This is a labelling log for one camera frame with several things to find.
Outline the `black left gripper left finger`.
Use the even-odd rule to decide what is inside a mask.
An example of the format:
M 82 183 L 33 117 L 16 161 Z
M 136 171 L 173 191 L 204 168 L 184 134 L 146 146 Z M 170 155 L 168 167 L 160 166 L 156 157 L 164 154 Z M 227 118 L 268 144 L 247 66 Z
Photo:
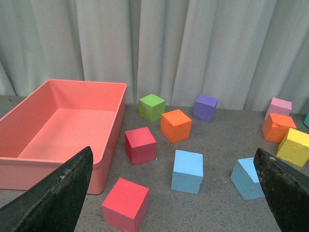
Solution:
M 0 209 L 2 232 L 72 232 L 93 170 L 89 146 Z

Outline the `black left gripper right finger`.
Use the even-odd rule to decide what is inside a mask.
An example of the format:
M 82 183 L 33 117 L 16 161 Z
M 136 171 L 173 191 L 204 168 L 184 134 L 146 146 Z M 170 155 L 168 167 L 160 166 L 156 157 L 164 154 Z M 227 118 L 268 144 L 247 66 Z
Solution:
M 253 163 L 267 204 L 282 232 L 309 230 L 309 177 L 258 148 Z

